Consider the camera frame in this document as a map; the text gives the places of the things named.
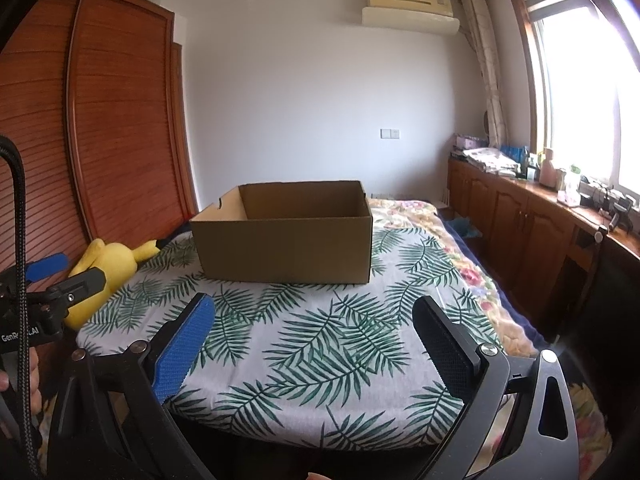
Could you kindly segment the white wall switch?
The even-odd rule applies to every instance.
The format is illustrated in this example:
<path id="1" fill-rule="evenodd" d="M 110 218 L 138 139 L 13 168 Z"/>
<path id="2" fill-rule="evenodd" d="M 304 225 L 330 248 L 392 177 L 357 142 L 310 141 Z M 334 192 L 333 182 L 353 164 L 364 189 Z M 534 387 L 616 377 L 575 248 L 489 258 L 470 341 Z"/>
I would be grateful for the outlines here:
<path id="1" fill-rule="evenodd" d="M 400 138 L 399 129 L 381 129 L 380 137 L 383 140 L 398 140 Z"/>

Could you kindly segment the pink bottle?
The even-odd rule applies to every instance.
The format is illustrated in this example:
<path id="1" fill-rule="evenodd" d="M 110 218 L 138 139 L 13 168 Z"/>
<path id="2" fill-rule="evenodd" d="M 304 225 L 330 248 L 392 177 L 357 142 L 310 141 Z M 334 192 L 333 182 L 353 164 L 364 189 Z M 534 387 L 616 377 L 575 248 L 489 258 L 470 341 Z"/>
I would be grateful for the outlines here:
<path id="1" fill-rule="evenodd" d="M 545 188 L 556 188 L 556 170 L 553 162 L 554 153 L 552 148 L 544 149 L 544 156 L 542 156 L 539 171 L 539 184 Z"/>

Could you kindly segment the leaf-print bed cover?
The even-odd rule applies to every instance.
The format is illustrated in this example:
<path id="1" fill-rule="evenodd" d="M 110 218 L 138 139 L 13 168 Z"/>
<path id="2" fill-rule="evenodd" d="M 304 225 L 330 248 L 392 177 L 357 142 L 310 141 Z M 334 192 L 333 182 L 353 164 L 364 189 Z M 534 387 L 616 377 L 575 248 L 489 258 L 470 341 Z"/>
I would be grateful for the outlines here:
<path id="1" fill-rule="evenodd" d="M 499 342 L 436 240 L 410 226 L 374 231 L 364 285 L 214 281 L 182 234 L 82 326 L 78 344 L 96 356 L 121 352 L 152 338 L 198 292 L 213 298 L 216 318 L 171 406 L 259 440 L 358 451 L 442 440 L 462 404 L 413 328 L 420 297 L 475 341 Z"/>

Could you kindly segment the white wall air conditioner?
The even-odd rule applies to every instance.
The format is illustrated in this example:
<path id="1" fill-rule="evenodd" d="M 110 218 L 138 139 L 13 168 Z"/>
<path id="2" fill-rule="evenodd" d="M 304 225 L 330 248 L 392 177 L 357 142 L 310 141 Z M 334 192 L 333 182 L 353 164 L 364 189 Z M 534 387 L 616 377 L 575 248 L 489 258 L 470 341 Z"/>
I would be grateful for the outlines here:
<path id="1" fill-rule="evenodd" d="M 460 29 L 451 0 L 368 0 L 361 21 L 367 27 L 440 36 L 454 36 Z"/>

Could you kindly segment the wooden sideboard cabinet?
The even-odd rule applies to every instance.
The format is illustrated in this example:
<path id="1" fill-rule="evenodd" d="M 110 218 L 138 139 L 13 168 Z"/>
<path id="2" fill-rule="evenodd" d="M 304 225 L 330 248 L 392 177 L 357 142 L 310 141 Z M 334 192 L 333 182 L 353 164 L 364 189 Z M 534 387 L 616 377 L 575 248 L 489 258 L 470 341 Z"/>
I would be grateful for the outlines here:
<path id="1" fill-rule="evenodd" d="M 594 211 L 561 205 L 535 182 L 486 174 L 449 159 L 455 214 L 480 230 L 478 256 L 539 333 L 564 332 L 590 292 L 597 318 L 639 317 L 639 237 L 610 231 Z"/>

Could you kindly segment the wooden louvered wardrobe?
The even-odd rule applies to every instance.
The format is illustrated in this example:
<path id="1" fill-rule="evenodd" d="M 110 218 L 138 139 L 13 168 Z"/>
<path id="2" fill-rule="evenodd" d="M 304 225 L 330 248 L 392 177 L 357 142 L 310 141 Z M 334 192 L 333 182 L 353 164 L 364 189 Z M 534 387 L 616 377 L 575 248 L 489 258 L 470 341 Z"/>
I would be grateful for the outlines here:
<path id="1" fill-rule="evenodd" d="M 137 247 L 194 215 L 174 23 L 148 0 L 38 0 L 2 49 L 29 259 Z"/>

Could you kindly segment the folded cloth pile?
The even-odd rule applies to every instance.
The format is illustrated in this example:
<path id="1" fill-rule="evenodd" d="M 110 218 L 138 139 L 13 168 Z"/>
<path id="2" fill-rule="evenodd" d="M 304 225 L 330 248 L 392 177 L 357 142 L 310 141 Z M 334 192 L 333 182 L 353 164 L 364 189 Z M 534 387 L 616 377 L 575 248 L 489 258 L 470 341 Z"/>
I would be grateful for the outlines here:
<path id="1" fill-rule="evenodd" d="M 496 148 L 470 148 L 462 152 L 466 161 L 486 174 L 515 177 L 521 165 Z"/>

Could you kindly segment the window with wooden frame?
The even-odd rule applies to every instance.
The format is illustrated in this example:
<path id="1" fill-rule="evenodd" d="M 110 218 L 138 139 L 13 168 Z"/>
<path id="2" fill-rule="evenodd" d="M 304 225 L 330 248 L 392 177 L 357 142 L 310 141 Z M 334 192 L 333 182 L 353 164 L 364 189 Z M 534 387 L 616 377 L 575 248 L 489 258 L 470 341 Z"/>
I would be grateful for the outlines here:
<path id="1" fill-rule="evenodd" d="M 534 136 L 555 167 L 639 193 L 639 71 L 590 0 L 512 0 L 533 85 Z"/>

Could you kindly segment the brown cardboard box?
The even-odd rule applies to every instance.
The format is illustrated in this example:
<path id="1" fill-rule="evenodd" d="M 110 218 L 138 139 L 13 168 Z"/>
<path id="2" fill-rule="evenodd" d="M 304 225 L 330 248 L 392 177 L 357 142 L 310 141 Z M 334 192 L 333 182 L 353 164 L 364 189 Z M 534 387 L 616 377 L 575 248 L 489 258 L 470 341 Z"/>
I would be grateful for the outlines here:
<path id="1" fill-rule="evenodd" d="M 373 218 L 359 181 L 243 184 L 190 221 L 212 280 L 367 284 Z"/>

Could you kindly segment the patterned beige curtain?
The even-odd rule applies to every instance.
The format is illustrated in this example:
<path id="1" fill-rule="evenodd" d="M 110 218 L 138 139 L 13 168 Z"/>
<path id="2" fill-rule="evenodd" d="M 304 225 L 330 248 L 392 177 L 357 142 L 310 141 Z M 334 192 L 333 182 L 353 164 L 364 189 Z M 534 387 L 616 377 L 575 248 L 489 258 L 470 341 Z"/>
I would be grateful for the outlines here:
<path id="1" fill-rule="evenodd" d="M 508 142 L 508 127 L 502 106 L 500 63 L 494 25 L 486 0 L 461 0 L 461 3 L 485 88 L 489 145 L 501 148 Z"/>

